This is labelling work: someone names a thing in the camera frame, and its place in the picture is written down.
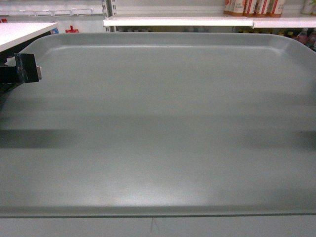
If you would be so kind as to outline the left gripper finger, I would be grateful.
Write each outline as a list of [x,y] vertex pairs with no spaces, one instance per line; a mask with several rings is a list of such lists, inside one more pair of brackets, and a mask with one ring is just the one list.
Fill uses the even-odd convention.
[[41,67],[36,65],[35,56],[28,53],[15,53],[14,66],[0,66],[1,84],[24,84],[39,82],[42,79]]

